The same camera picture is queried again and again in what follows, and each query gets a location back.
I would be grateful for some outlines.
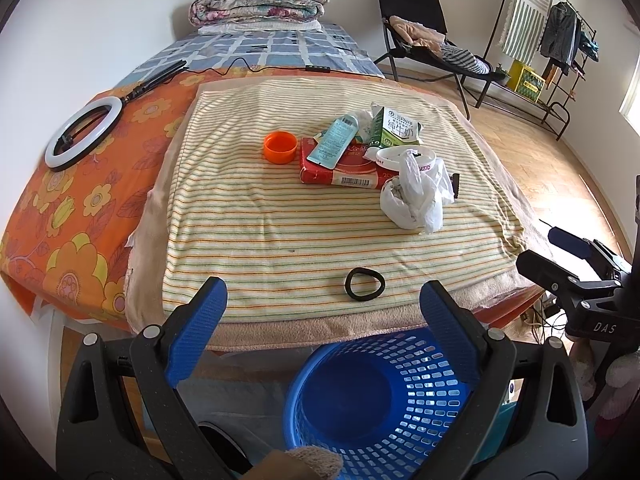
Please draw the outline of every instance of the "clothes rack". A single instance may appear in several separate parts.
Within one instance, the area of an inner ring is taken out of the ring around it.
[[[560,1],[566,2],[566,4],[569,5],[574,10],[576,15],[582,22],[582,27],[588,31],[588,35],[591,37],[591,41],[593,41],[596,37],[597,31],[593,27],[591,27],[589,22],[587,22],[587,20],[583,18],[581,13],[575,8],[575,6],[569,0],[560,0]],[[491,46],[494,43],[495,34],[498,30],[498,25],[500,24],[500,18],[502,17],[502,12],[504,11],[504,6],[506,2],[507,0],[502,0],[502,2],[500,3],[500,10],[498,11],[498,15],[495,19],[494,28],[491,32],[491,35],[489,36],[489,41],[486,45],[484,56],[482,56],[484,59],[486,59],[487,55],[489,54],[489,50],[491,49]],[[580,72],[584,74],[584,67],[587,63],[588,56],[582,52],[580,52],[580,54],[582,55],[582,62],[578,66],[580,68]],[[553,133],[556,136],[556,140],[560,140],[560,138],[562,137],[562,134],[564,134],[564,132],[569,126],[569,123],[571,122],[571,114],[569,113],[569,110],[566,108],[566,106],[569,100],[575,97],[574,92],[576,87],[578,86],[578,82],[580,81],[581,78],[584,78],[578,71],[574,71],[574,72],[576,72],[575,81],[574,81],[574,84],[572,85],[571,90],[569,91],[567,91],[565,88],[563,88],[560,85],[562,78],[564,77],[564,74],[562,73],[562,71],[559,72],[559,76],[557,78],[554,78],[554,80],[551,83],[553,90],[551,91],[551,94],[549,95],[549,97],[546,99],[546,102],[538,101],[534,103],[528,98],[514,92],[510,88],[499,85],[498,83],[495,83],[495,82],[492,83],[499,86],[503,91],[508,92],[510,95],[513,95],[521,100],[524,100],[529,105],[532,105],[533,107],[537,108],[535,112],[531,112],[524,108],[520,108],[500,98],[487,95],[488,86],[485,87],[481,92],[477,92],[476,90],[469,89],[467,86],[464,85],[465,83],[464,78],[462,79],[462,85],[466,93],[468,93],[473,99],[476,100],[476,108],[481,107],[481,105],[485,103],[488,106],[491,106],[493,108],[498,108],[499,110],[502,110],[509,114],[520,117],[531,123],[535,123],[535,124],[539,123],[544,129]],[[555,101],[553,100],[553,98],[556,95],[556,92],[558,91],[565,94],[566,98],[564,99],[564,102],[561,102],[562,99],[555,100]],[[544,114],[542,118],[540,118],[537,115],[538,111]],[[553,117],[556,120],[558,120],[562,124],[562,127],[559,130],[556,130],[556,128],[554,128],[553,125],[551,125],[548,122],[549,117]]]

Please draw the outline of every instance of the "blue laundry basket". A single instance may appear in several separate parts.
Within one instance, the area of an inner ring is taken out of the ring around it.
[[[408,478],[468,393],[428,328],[325,345],[290,387],[285,441],[341,454],[344,480]]]

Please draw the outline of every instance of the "folding chair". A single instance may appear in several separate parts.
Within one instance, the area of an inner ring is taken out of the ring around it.
[[[394,74],[394,79],[398,81],[398,70],[396,69],[395,59],[409,58],[414,61],[418,61],[436,68],[440,70],[444,70],[445,72],[449,72],[447,75],[437,77],[435,79],[421,79],[422,82],[432,83],[435,81],[440,81],[441,79],[446,79],[449,77],[453,77],[456,80],[456,84],[458,85],[458,91],[460,92],[460,97],[462,98],[462,103],[465,107],[466,118],[470,119],[471,114],[469,113],[469,106],[466,102],[465,91],[462,87],[462,84],[465,78],[479,79],[485,81],[484,89],[478,98],[478,102],[476,103],[476,108],[479,108],[484,100],[486,93],[491,86],[493,81],[498,81],[504,77],[504,75],[497,74],[494,72],[494,68],[482,57],[476,56],[476,59],[487,64],[490,71],[487,74],[479,74],[476,72],[470,72],[469,70],[465,70],[460,68],[459,66],[452,65],[439,57],[437,57],[430,49],[425,46],[411,46],[407,42],[405,42],[402,37],[394,30],[393,27],[389,24],[389,18],[391,16],[397,16],[398,18],[402,18],[407,20],[408,22],[417,22],[423,24],[425,27],[432,28],[433,30],[437,30],[441,34],[447,33],[447,25],[444,21],[444,14],[442,12],[442,7],[440,6],[440,0],[379,0],[380,1],[380,13],[382,14],[382,23],[384,27],[384,35],[385,35],[385,44],[386,44],[386,54],[379,57],[374,61],[375,64],[378,64],[380,61],[388,58],[391,63],[391,70]],[[389,43],[388,35],[391,34],[391,39],[394,42],[394,48],[391,48]],[[447,44],[455,46],[454,43],[451,43],[447,40]]]

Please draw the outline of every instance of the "orange floral bed sheet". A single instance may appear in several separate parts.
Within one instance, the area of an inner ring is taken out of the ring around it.
[[[312,73],[268,69],[259,75]],[[238,68],[225,78],[246,76],[252,74]],[[0,242],[0,274],[28,314],[39,296],[75,319],[128,329],[127,239],[198,86],[220,78],[213,71],[181,73],[128,104],[116,127],[78,164],[53,173],[40,161]],[[123,96],[133,86],[95,98]]]

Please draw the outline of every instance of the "chair backrest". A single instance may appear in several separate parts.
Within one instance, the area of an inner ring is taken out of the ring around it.
[[[398,16],[409,22],[418,22],[425,27],[447,33],[447,25],[440,0],[379,0],[383,18]]]

